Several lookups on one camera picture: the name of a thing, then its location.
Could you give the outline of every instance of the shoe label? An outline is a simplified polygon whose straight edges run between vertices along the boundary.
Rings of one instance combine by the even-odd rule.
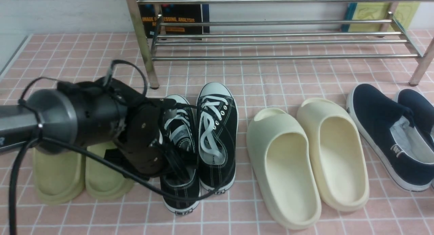
[[[393,152],[396,153],[396,157],[398,158],[400,156],[400,154],[405,153],[401,147],[397,144],[393,145],[390,150],[392,150]]]
[[[223,193],[225,193],[226,192],[226,190],[220,190],[220,191],[216,191],[216,192],[214,192],[214,194],[223,194]]]
[[[182,212],[181,211],[175,211],[175,215],[187,215],[191,212],[193,212],[193,209],[189,209],[189,210],[182,211]]]

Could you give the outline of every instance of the white shoelace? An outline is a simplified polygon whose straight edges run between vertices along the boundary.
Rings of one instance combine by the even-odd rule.
[[[172,123],[173,120],[179,119],[185,123],[185,125],[178,127],[173,133],[170,134],[170,137],[169,137],[170,141],[172,141],[173,138],[176,136],[176,134],[182,130],[187,130],[190,133],[190,130],[189,130],[190,129],[190,122],[184,116],[182,116],[181,113],[187,115],[187,112],[185,110],[177,110],[176,116],[172,119],[167,120],[166,123],[164,124],[164,129],[167,131],[167,128],[169,127],[170,123]]]
[[[223,111],[223,110],[218,111],[216,106],[219,106],[221,104],[221,102],[225,103],[226,105],[229,105],[228,101],[224,98],[215,97],[215,96],[205,96],[202,100],[205,101],[207,99],[213,99],[213,100],[220,101],[220,102],[208,102],[208,101],[206,101],[205,103],[202,104],[202,108],[208,108],[211,111],[213,111],[215,113],[216,117],[221,121],[222,116],[225,115],[225,111]],[[216,125],[219,125],[219,122],[217,122],[217,121],[214,122],[214,117],[212,117],[210,114],[208,114],[205,111],[202,111],[202,113],[200,114],[200,120],[202,121],[202,123],[205,127],[205,131],[202,133],[202,135],[200,135],[200,147],[201,147],[201,149],[205,153],[208,153],[210,155],[213,155],[213,156],[216,156],[217,158],[222,159],[223,154],[218,149],[217,144],[216,144],[215,139],[214,139],[213,134],[212,134],[212,131],[215,130]],[[205,139],[208,140],[208,144],[209,144],[210,148],[208,148],[205,145]]]

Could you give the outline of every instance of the white wall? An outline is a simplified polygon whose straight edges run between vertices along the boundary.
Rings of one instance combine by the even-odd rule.
[[[342,19],[345,10],[344,3],[212,5],[210,18],[212,21]],[[433,10],[434,3],[422,3],[411,28],[434,28],[434,22],[428,22],[434,20]],[[260,27],[240,28],[259,30]],[[292,28],[299,30],[306,27]],[[125,0],[0,0],[0,33],[132,30]]]

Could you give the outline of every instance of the book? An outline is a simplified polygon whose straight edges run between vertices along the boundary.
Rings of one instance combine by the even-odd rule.
[[[153,4],[140,5],[140,14],[146,37],[152,38],[157,25],[157,17]],[[202,6],[200,4],[163,4],[161,5],[164,22],[201,23]],[[201,26],[165,26],[166,34],[202,34]]]
[[[349,3],[345,20],[382,20],[386,19],[390,3]],[[408,28],[419,7],[417,2],[402,2],[394,12],[395,18],[404,28]],[[343,32],[375,32],[381,24],[343,24]]]

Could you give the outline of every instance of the green slide sandal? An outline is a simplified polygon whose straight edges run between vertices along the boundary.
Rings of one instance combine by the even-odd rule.
[[[113,142],[105,142],[89,146],[90,152],[104,157],[106,150],[116,149]],[[122,197],[129,192],[134,181],[124,178],[120,173],[92,160],[86,158],[86,190],[93,198],[115,199]]]
[[[85,158],[75,152],[47,155],[34,149],[33,176],[38,198],[45,204],[62,204],[85,186]]]

